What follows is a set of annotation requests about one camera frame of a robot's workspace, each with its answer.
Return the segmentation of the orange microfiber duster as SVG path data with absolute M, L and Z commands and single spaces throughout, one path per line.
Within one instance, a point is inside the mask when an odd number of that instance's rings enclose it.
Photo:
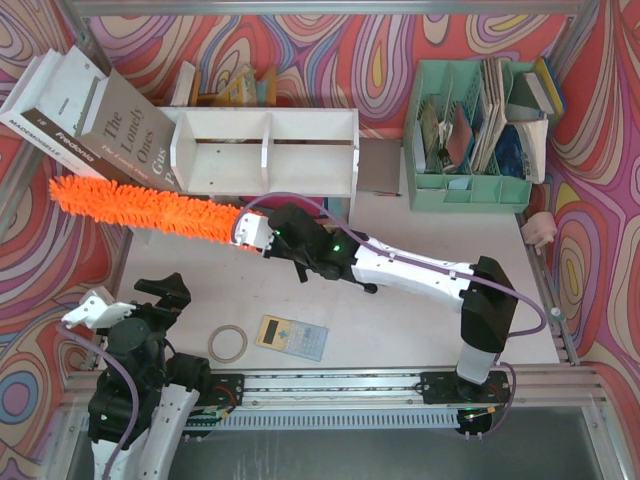
M 71 215 L 221 244 L 231 242 L 232 226 L 241 212 L 211 200 L 75 175 L 51 179 L 49 194 Z

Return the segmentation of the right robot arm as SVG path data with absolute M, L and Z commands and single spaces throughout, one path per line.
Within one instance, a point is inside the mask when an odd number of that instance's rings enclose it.
M 379 287 L 395 288 L 459 313 L 462 349 L 455 373 L 463 382 L 484 384 L 516 334 L 513 318 L 525 298 L 493 258 L 469 264 L 424 257 L 347 227 L 328 229 L 294 203 L 280 206 L 259 225 L 266 256 L 292 261 L 300 281 L 315 273 L 371 294 Z

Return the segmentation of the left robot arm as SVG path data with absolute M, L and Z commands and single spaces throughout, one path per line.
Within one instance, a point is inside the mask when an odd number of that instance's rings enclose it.
M 126 304 L 94 294 L 87 326 L 107 347 L 88 407 L 97 479 L 165 479 L 186 419 L 211 387 L 207 359 L 167 354 L 166 334 L 191 301 L 180 274 L 140 279 L 156 303 Z

